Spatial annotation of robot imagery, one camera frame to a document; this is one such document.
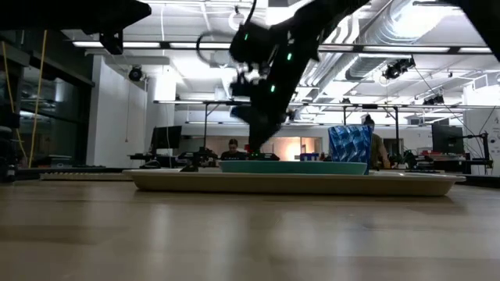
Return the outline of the black aluminium table frame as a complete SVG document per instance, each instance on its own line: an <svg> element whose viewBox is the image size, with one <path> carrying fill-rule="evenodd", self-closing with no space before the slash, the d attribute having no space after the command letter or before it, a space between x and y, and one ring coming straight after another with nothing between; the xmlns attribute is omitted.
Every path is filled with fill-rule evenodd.
<svg viewBox="0 0 500 281"><path fill-rule="evenodd" d="M127 169L123 168L103 168L103 167L85 167L85 168L32 168L32 169L19 169L16 175L13 177L15 181L20 180L39 180L40 175L43 173L123 173ZM470 174L458 174L458 173L442 173L441 175L448 176L463 176L466 178L464 182L460 182L459 185L471 186L471 187L485 187L500 190L500 176L475 176Z"/></svg>

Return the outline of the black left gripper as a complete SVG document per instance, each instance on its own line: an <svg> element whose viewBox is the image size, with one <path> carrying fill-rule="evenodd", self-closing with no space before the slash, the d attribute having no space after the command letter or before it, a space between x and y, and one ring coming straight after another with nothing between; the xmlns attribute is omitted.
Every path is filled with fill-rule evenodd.
<svg viewBox="0 0 500 281"><path fill-rule="evenodd" d="M123 54L123 29L150 16L152 8L139 0L89 0L71 16L66 29L98 34L98 40L111 55Z"/></svg>

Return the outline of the overhead light bar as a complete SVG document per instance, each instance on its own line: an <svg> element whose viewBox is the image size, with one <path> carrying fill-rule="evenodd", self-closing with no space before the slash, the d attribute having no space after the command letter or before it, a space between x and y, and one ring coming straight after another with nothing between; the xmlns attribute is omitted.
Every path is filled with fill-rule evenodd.
<svg viewBox="0 0 500 281"><path fill-rule="evenodd" d="M195 42L170 41L126 41L124 49L176 49L195 50ZM429 55L492 55L488 47L426 46L426 45L365 45L365 44L321 44L319 52L341 53L398 53Z"/></svg>

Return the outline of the grey storage box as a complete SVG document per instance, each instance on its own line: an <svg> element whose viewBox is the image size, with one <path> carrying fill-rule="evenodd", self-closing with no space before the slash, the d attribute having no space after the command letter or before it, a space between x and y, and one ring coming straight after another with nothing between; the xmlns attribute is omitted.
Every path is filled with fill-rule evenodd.
<svg viewBox="0 0 500 281"><path fill-rule="evenodd" d="M68 168L73 164L67 155L47 155L32 162L34 168Z"/></svg>

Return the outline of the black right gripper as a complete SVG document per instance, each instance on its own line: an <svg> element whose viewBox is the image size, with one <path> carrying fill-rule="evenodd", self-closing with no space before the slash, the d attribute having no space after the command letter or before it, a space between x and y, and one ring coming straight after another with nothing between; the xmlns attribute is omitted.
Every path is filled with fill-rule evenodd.
<svg viewBox="0 0 500 281"><path fill-rule="evenodd" d="M275 44L270 58L262 64L248 64L257 70L259 78L248 80L243 70L230 84L232 95L250 98L251 107L262 115L275 117L251 119L248 144L251 151L259 151L264 143L280 131L288 116L284 115L291 96L311 59L318 58L319 32L308 27L274 25L268 28Z"/></svg>

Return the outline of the blue faceted cup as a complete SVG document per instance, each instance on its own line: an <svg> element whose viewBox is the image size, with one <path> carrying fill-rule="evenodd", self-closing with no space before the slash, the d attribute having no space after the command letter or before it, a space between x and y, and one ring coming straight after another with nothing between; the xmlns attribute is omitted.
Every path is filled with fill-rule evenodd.
<svg viewBox="0 0 500 281"><path fill-rule="evenodd" d="M345 175L368 175L371 159L371 127L332 126L328 129L328 134L334 172Z"/></svg>

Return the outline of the standing person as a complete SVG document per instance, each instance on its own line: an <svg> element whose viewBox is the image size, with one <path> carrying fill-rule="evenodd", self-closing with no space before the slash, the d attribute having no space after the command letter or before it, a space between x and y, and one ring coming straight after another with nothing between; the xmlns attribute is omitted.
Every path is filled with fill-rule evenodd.
<svg viewBox="0 0 500 281"><path fill-rule="evenodd" d="M370 145L370 168L371 169L390 169L391 163L388 159L388 153L384 146L382 138L374 133L375 122L370 115L367 115L363 124L369 126L372 131Z"/></svg>

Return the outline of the beige plastic tray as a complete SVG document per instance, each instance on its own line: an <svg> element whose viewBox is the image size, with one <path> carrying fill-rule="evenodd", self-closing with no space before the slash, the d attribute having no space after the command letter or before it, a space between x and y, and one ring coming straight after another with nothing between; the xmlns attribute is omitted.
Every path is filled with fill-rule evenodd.
<svg viewBox="0 0 500 281"><path fill-rule="evenodd" d="M139 190L241 194L331 194L360 196L446 195L464 176L371 172L368 175L194 173L167 169L123 172Z"/></svg>

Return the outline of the black computer monitor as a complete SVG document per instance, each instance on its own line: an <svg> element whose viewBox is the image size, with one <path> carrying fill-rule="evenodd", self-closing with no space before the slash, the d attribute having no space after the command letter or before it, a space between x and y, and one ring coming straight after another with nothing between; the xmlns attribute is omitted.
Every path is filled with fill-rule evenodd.
<svg viewBox="0 0 500 281"><path fill-rule="evenodd" d="M457 126L432 125L432 147L442 154L463 154L463 129Z"/></svg>
<svg viewBox="0 0 500 281"><path fill-rule="evenodd" d="M174 149L179 148L182 126L155 127L152 132L152 148Z"/></svg>

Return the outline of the teal round plate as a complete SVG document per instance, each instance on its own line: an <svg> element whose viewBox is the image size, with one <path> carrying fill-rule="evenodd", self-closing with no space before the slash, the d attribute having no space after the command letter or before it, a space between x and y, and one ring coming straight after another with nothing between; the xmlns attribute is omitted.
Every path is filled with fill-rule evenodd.
<svg viewBox="0 0 500 281"><path fill-rule="evenodd" d="M366 175L366 163L359 162L282 162L282 161L221 161L223 173L267 174L341 174Z"/></svg>

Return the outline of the seated person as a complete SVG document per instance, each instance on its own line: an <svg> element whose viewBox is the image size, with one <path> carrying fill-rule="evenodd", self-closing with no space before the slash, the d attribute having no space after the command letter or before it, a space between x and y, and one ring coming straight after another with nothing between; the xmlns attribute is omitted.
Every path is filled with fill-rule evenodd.
<svg viewBox="0 0 500 281"><path fill-rule="evenodd" d="M245 160L246 154L238 150L238 141L236 139L230 139L228 142L228 150L223 152L220 156L222 161L233 161L233 160Z"/></svg>

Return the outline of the black background station frame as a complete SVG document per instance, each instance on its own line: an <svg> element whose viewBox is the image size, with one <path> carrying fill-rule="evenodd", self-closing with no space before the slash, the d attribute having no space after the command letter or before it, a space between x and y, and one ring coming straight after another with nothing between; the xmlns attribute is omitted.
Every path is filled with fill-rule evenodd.
<svg viewBox="0 0 500 281"><path fill-rule="evenodd" d="M384 104L384 105L379 105L379 104L341 104L342 112L343 112L343 123L346 125L347 124L347 109L348 108L354 108L354 109L365 109L365 110L377 110L377 109L383 109L394 121L395 121L395 137L396 137L396 145L397 145L397 152L396 155L400 156L402 149L400 145L400 140L399 140L399 121L398 121L398 114L399 110L396 105L389 105L389 104Z"/></svg>
<svg viewBox="0 0 500 281"><path fill-rule="evenodd" d="M208 136L208 117L220 106L236 106L236 105L247 105L248 101L234 101L234 100L174 100L174 101L162 101L154 100L155 104L165 104L165 105L203 105L204 106L204 119L203 125L203 147L206 147L207 136Z"/></svg>

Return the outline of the black device with green lights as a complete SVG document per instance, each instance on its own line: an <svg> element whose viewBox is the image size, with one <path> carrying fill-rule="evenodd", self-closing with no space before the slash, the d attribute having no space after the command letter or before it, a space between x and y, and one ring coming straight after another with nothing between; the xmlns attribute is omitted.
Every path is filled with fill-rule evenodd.
<svg viewBox="0 0 500 281"><path fill-rule="evenodd" d="M247 159L249 161L279 161L280 158L274 153L264 153L253 151L247 154Z"/></svg>

